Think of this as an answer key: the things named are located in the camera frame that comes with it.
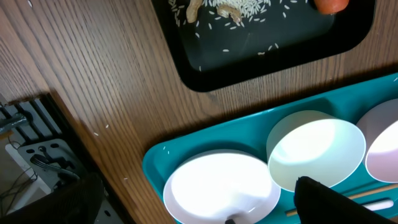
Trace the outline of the white plastic fork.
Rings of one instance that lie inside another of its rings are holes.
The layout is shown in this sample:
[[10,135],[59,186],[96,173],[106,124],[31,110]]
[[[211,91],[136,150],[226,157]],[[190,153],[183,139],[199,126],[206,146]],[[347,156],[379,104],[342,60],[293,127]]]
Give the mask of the white plastic fork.
[[394,202],[391,199],[384,199],[377,202],[363,204],[363,207],[371,211],[385,210],[393,206]]

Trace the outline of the rice and nuts pile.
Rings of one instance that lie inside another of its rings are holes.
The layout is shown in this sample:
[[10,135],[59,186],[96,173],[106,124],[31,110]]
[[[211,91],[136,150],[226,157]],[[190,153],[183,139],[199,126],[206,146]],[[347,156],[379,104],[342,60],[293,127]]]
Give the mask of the rice and nuts pile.
[[199,10],[202,7],[210,7],[208,12],[218,15],[216,20],[227,18],[237,26],[243,26],[243,19],[249,19],[249,22],[260,21],[255,16],[265,13],[272,6],[271,0],[168,0],[167,4],[174,13],[178,26],[186,23],[195,23],[198,26]]

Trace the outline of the wooden skewer stick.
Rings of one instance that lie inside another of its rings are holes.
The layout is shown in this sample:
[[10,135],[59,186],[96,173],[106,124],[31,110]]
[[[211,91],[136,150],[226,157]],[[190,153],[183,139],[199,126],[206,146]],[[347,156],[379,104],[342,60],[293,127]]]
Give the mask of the wooden skewer stick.
[[[396,189],[397,186],[398,186],[398,184],[385,185],[385,186],[378,187],[378,188],[375,188],[375,189],[367,190],[365,192],[361,192],[361,193],[358,193],[358,194],[350,195],[350,196],[348,196],[348,198],[353,200],[353,199],[365,197],[365,196],[368,196],[368,195],[378,194],[380,192],[385,192],[385,191],[388,191],[388,190]],[[291,216],[294,216],[294,215],[297,215],[297,214],[298,213],[297,213],[296,209],[289,210],[289,211],[285,212],[285,215],[287,217],[291,217]]]

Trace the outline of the pale green bowl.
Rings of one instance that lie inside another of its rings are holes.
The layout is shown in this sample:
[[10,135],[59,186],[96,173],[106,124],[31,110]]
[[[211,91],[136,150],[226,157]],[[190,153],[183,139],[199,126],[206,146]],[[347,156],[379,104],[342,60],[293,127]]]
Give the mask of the pale green bowl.
[[282,118],[266,143],[272,180],[293,192],[303,176],[333,187],[347,179],[366,152],[363,132],[353,123],[315,110]]

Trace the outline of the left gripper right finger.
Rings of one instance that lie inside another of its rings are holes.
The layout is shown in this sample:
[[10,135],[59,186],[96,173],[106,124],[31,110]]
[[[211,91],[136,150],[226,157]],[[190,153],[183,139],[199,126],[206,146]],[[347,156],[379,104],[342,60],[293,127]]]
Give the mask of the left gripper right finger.
[[301,224],[394,223],[306,176],[296,181],[294,204]]

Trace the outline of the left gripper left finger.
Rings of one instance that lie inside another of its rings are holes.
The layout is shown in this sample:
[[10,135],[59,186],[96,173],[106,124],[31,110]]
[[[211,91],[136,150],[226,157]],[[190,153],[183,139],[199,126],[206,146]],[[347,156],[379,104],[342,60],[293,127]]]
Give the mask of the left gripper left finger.
[[103,198],[103,182],[91,173],[2,217],[1,224],[93,224]]

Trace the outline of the black waste tray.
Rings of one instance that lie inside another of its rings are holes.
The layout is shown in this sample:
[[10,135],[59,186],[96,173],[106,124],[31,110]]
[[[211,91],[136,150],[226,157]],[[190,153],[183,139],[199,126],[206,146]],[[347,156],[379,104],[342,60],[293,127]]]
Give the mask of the black waste tray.
[[320,14],[313,1],[272,1],[235,24],[206,1],[186,20],[187,1],[153,1],[181,81],[208,92],[343,53],[368,34],[375,0]]

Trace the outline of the orange carrot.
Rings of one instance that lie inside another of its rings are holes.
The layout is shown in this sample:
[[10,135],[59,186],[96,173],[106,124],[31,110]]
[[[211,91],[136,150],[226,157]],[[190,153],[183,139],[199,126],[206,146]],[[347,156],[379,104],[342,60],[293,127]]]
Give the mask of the orange carrot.
[[344,10],[349,0],[314,0],[314,3],[321,14],[335,14]]

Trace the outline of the pink bowl with food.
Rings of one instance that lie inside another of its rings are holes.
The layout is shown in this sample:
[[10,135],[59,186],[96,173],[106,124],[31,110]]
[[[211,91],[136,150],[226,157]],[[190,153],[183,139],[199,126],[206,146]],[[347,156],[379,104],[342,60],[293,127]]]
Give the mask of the pink bowl with food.
[[357,122],[366,140],[363,164],[368,174],[387,183],[397,182],[397,100],[383,102]]

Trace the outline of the pink round plate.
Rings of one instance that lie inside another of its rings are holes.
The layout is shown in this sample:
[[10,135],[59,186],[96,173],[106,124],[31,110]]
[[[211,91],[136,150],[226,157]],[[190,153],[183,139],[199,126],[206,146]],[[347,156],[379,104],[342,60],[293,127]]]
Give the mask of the pink round plate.
[[281,195],[262,160],[232,149],[197,154],[167,179],[163,201],[180,223],[256,223]]

